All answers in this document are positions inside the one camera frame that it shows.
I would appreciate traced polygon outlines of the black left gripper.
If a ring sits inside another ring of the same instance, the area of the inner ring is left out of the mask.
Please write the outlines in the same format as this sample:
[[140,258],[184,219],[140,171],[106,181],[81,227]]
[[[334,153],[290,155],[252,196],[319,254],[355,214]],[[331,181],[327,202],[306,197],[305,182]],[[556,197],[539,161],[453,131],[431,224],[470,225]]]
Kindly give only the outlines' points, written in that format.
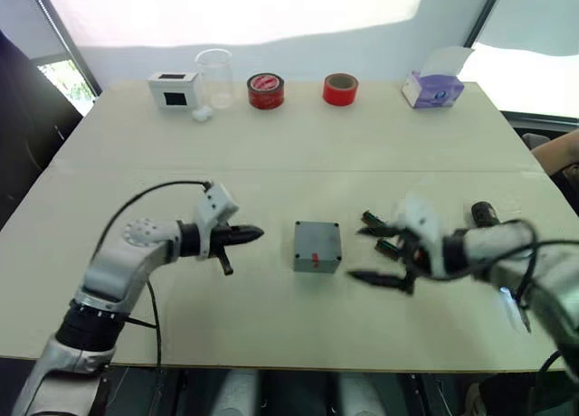
[[227,257],[225,247],[247,244],[258,240],[263,235],[264,230],[254,225],[217,226],[210,233],[209,255],[216,256],[225,276],[231,276],[233,266]]

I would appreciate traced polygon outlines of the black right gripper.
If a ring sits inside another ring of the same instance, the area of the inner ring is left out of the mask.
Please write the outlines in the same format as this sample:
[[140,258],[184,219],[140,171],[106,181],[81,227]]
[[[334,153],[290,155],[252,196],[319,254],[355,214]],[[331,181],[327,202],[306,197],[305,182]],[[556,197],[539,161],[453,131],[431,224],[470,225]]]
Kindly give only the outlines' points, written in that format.
[[403,277],[382,274],[371,270],[350,270],[347,274],[356,280],[379,288],[399,290],[407,295],[414,293],[414,282],[418,278],[429,277],[429,253],[420,239],[411,232],[389,225],[365,226],[356,231],[357,235],[377,239],[390,239],[398,236],[399,260],[405,270]]

